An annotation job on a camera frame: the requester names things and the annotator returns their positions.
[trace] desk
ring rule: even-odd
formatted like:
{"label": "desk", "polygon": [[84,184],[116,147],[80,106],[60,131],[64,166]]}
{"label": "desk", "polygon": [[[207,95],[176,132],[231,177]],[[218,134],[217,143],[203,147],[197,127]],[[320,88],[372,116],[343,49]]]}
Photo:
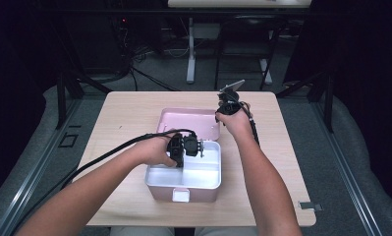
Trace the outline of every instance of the desk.
{"label": "desk", "polygon": [[308,8],[311,0],[168,0],[174,8]]}
{"label": "desk", "polygon": [[[261,147],[284,179],[300,225],[314,225],[314,212],[298,207],[298,201],[309,202],[309,196],[275,95],[271,92],[239,92],[239,95],[241,100],[252,105]],[[97,118],[80,166],[125,141],[145,133],[154,133],[163,108],[216,109],[217,101],[217,92],[214,91],[110,92]],[[217,142],[222,148],[222,184],[216,202],[158,202],[144,183],[146,166],[141,165],[120,184],[88,225],[255,225],[235,141],[226,128],[221,127]]]}
{"label": "desk", "polygon": [[[311,0],[168,0],[171,8],[308,8]],[[187,70],[187,83],[195,82],[196,56],[194,51],[194,24],[190,18],[189,23],[189,67]],[[266,68],[266,61],[260,60],[262,70]],[[266,75],[265,83],[272,84],[270,74]]]}

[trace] black device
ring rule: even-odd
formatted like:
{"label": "black device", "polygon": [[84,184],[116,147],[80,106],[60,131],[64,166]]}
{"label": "black device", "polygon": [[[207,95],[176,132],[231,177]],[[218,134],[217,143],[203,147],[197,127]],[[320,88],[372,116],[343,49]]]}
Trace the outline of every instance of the black device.
{"label": "black device", "polygon": [[217,112],[224,115],[233,115],[242,108],[242,103],[239,101],[239,95],[236,90],[245,82],[241,80],[226,86],[220,90],[219,96],[219,108]]}
{"label": "black device", "polygon": [[246,109],[244,105],[246,104],[245,102],[239,101],[239,95],[236,92],[236,90],[245,82],[245,80],[241,80],[239,82],[233,83],[231,85],[226,86],[225,88],[222,88],[220,90],[220,93],[218,94],[219,96],[219,108],[217,109],[217,112],[220,112],[224,115],[233,115],[236,112],[238,112],[240,109],[243,109],[245,113],[249,117],[249,121],[251,123],[251,128],[252,128],[252,133],[253,137],[256,140],[257,144],[260,145],[259,143],[259,138],[257,137],[257,131],[256,131],[256,126],[254,123],[254,120],[252,118],[251,112],[249,111],[249,108]]}
{"label": "black device", "polygon": [[167,151],[170,152],[170,158],[175,160],[177,167],[180,168],[184,166],[184,150],[186,151],[186,155],[196,156],[200,151],[202,156],[202,141],[198,141],[193,134],[183,136],[177,133],[171,138],[167,146]]}

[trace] table leg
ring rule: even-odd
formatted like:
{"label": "table leg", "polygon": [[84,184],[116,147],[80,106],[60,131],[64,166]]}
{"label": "table leg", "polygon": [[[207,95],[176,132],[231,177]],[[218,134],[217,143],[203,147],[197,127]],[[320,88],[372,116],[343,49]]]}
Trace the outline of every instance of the table leg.
{"label": "table leg", "polygon": [[194,36],[194,24],[193,18],[189,20],[189,67],[187,70],[187,84],[193,84],[195,82],[195,70],[196,70],[196,56],[195,56],[195,36]]}
{"label": "table leg", "polygon": [[[260,69],[261,69],[262,71],[264,71],[264,70],[266,69],[266,65],[267,65],[266,59],[260,59],[260,60],[259,60],[259,63],[260,63]],[[265,84],[266,84],[267,86],[272,85],[272,78],[271,78],[271,74],[269,73],[269,71],[268,71],[268,73],[266,74]]]}

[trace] dark curtain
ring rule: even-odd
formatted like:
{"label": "dark curtain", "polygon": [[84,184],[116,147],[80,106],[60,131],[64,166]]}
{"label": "dark curtain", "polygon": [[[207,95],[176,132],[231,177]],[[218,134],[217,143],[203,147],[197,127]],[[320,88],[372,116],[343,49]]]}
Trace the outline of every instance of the dark curtain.
{"label": "dark curtain", "polygon": [[335,72],[334,93],[358,123],[371,170],[392,198],[392,1],[347,2],[313,0],[314,12],[353,17],[306,20],[285,82]]}
{"label": "dark curtain", "polygon": [[37,27],[25,1],[0,1],[0,187],[40,122],[43,92],[56,83]]}

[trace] pink container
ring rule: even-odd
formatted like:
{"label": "pink container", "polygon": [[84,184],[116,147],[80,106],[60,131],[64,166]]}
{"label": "pink container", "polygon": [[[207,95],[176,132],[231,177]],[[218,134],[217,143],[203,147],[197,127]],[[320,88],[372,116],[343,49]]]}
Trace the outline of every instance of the pink container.
{"label": "pink container", "polygon": [[165,108],[157,132],[170,129],[194,130],[204,142],[203,156],[184,155],[183,168],[151,165],[146,169],[145,183],[156,200],[180,203],[211,203],[221,184],[221,149],[215,141],[220,126],[215,110]]}

